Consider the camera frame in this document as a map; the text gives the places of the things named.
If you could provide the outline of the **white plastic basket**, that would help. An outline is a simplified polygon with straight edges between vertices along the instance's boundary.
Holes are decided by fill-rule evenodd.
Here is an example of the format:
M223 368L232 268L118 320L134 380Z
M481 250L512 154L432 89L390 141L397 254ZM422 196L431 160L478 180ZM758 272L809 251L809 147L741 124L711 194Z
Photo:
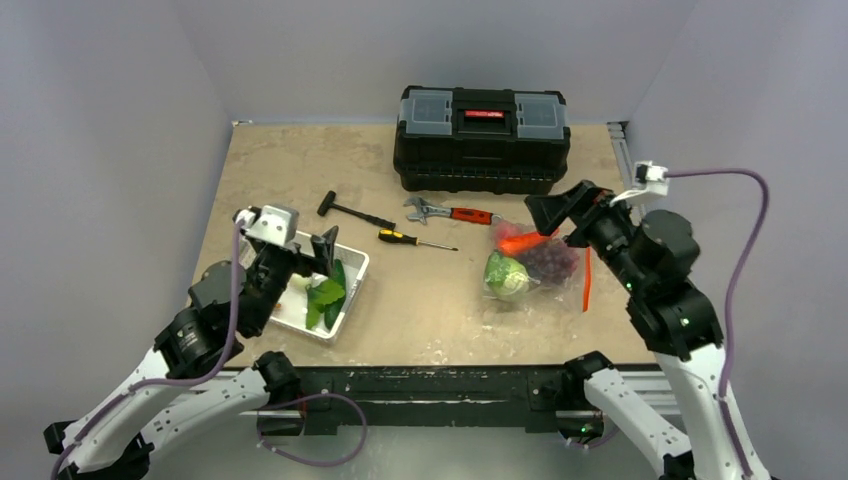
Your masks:
M312 285L315 286L330 276L323 276L312 271L311 246L312 234L296 231L293 242L283 247L294 251L305 258L307 270L312 274ZM253 248L239 230L239 264L242 267L243 277L239 294L237 331L245 338L259 337L270 324L283 326L297 333L306 335L312 339L327 343L334 343L350 316L352 306L359 288L365 279L370 257L362 251L355 250L336 242L335 259L342 261L347 278L346 301L341 313L334 325L328 331L323 323L315 329L308 330L305 326L307 313L306 290L297 290L287 287L276 304L253 301L248 298L248 267L255 257Z

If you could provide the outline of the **clear zip top bag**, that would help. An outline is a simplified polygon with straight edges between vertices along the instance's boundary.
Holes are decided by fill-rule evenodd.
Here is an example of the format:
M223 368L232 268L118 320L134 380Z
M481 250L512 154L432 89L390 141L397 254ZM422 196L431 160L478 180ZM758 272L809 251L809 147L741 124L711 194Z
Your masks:
M533 226L496 216L489 230L492 251L484 262L482 298L529 307L559 301L567 309L590 308L593 273L586 248L572 247L560 233L540 235Z

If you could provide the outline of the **green cabbage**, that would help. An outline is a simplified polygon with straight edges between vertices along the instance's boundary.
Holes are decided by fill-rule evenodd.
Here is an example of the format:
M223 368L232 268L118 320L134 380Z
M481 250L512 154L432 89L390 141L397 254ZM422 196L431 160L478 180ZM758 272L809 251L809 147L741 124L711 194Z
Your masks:
M502 301L517 301L530 290L531 278L518 260L493 251L484 268L484 292Z

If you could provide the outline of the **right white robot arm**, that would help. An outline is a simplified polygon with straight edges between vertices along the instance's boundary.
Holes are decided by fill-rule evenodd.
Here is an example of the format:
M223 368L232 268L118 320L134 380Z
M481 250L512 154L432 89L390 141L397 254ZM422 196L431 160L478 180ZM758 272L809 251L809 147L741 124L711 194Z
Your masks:
M770 478L724 373L730 336L688 278L700 254L690 222L653 210L634 223L625 202L588 180L562 194L531 195L525 204L543 235L571 221L568 245L593 249L625 288L630 322L664 373L685 429L675 429L599 355L564 376L564 399L599 408L660 479Z

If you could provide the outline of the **orange carrot green top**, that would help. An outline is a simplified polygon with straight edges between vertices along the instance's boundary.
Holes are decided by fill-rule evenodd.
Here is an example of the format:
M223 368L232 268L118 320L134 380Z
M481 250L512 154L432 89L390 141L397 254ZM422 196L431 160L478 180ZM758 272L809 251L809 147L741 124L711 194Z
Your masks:
M558 231L552 235L543 235L539 232L528 232L516 236L504 237L495 244L496 249L508 257L516 257L524 254L549 240L555 239Z

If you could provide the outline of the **light red grape bunch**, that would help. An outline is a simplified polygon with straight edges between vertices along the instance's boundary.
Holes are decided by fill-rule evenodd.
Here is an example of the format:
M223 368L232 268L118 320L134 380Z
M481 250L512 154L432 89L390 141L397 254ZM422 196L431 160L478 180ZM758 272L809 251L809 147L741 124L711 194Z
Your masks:
M579 251L563 240L554 240L530 250L525 266L532 277L547 285L562 285L574 274Z

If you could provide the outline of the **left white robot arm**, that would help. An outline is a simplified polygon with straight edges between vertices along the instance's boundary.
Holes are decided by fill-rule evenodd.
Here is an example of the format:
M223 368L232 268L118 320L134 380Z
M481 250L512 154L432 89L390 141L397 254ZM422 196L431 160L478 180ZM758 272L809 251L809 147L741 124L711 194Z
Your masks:
M228 384L213 381L257 337L293 275L328 274L337 227L310 239L305 254L292 234L260 234L237 222L231 257L210 265L189 288L189 303L155 337L135 370L85 416L44 431L56 455L53 479L141 479L153 456L225 414L284 409L307 401L282 352L267 352Z

